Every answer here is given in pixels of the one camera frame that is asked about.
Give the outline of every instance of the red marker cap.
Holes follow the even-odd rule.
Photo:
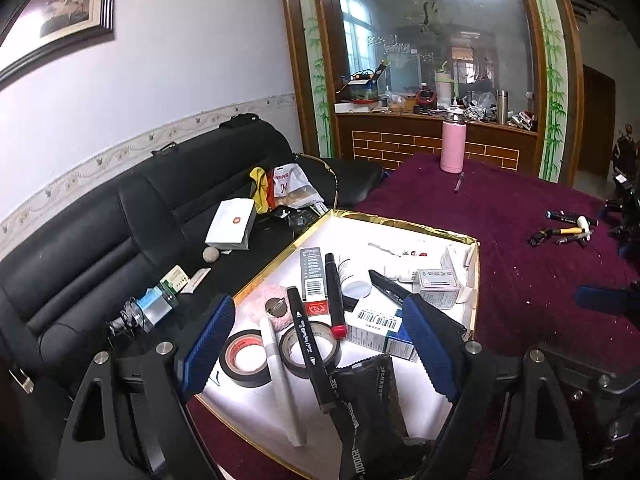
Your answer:
[[[345,337],[347,337],[347,326],[346,325],[332,326],[331,332],[332,334],[334,334],[334,337],[336,339],[344,339]]]

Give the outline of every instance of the mirror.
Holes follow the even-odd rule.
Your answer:
[[[510,110],[528,108],[533,75],[522,0],[340,0],[340,8],[351,74],[390,63],[381,94],[413,96],[427,83],[449,106],[453,96],[472,92],[476,100],[503,89]]]

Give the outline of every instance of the green bamboo painting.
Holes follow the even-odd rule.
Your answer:
[[[540,178],[557,182],[566,133],[567,62],[556,0],[536,0],[546,56],[546,130]]]
[[[316,135],[320,156],[334,156],[332,146],[330,108],[327,96],[326,77],[320,29],[316,15],[315,0],[300,0],[302,19],[305,24],[306,57],[309,64],[309,77],[316,112]]]

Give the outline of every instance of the black pouch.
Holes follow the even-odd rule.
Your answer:
[[[382,354],[329,374],[338,399],[331,412],[342,441],[340,480],[400,480],[414,475],[432,441],[410,438],[391,356]]]

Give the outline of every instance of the tape roll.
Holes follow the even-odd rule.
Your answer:
[[[331,343],[331,352],[329,352],[329,355],[322,360],[326,371],[331,372],[335,367],[337,367],[338,363],[340,362],[340,342],[336,340],[334,334],[331,332],[331,327],[326,323],[321,323],[319,321],[311,321],[310,323],[311,332],[313,332],[314,337],[327,339],[327,341]],[[296,335],[296,329],[292,326],[280,338],[280,342],[278,343],[280,356],[282,357],[282,362],[287,367],[287,370],[289,370],[296,377],[300,377],[301,379],[308,379],[309,372],[306,369],[305,365],[299,364],[291,358],[291,349],[297,342],[298,336]]]
[[[248,346],[264,347],[262,335],[259,330],[242,330],[242,332],[237,332],[227,339],[225,345],[222,347],[220,367],[222,371],[239,386],[244,386],[245,388],[264,386],[271,381],[266,359],[258,368],[250,372],[241,370],[236,365],[238,352]]]

